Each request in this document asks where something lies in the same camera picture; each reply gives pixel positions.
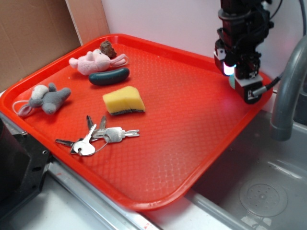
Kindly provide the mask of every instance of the gray stuffed toy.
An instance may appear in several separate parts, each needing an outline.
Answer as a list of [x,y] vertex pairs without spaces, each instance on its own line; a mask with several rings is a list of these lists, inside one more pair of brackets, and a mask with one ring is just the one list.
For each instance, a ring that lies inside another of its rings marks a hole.
[[31,98],[28,104],[25,104],[18,111],[19,116],[27,116],[33,108],[42,107],[46,114],[54,114],[70,96],[71,90],[69,88],[63,88],[57,91],[54,83],[48,85],[37,85],[34,87]]

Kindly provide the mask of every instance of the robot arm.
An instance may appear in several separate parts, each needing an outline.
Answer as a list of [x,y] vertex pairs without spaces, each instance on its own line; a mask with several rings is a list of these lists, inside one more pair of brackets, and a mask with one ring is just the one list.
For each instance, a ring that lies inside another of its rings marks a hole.
[[270,12],[263,8],[263,1],[221,0],[222,8],[218,13],[223,27],[217,30],[215,64],[223,74],[224,65],[235,66],[235,90],[248,104],[260,99],[252,92],[262,86],[259,75],[261,54],[256,52],[256,47],[274,26],[270,22]]

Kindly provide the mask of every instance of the white wall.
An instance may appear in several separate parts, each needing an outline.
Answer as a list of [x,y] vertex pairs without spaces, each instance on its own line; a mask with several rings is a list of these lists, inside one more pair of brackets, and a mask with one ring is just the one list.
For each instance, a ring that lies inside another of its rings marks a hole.
[[[102,0],[110,33],[122,33],[193,53],[213,57],[216,30],[222,26],[217,12],[220,0]],[[272,13],[279,4],[268,6]],[[302,37],[303,24],[298,0],[284,0],[258,50],[261,70],[279,75]]]

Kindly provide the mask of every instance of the brown object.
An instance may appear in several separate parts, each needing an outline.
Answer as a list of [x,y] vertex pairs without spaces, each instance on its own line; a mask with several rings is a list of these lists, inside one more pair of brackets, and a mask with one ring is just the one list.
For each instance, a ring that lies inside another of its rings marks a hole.
[[80,46],[65,1],[0,5],[0,92]]
[[110,33],[101,0],[66,0],[81,45]]
[[115,52],[112,44],[106,40],[100,44],[100,50],[103,54],[107,55],[109,58],[115,58],[117,53]]

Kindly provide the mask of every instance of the yellow sponge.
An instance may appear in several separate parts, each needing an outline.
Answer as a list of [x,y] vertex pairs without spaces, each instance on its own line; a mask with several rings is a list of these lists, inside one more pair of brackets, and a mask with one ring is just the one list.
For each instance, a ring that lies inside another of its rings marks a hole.
[[102,96],[111,115],[145,112],[145,105],[137,88],[126,86]]

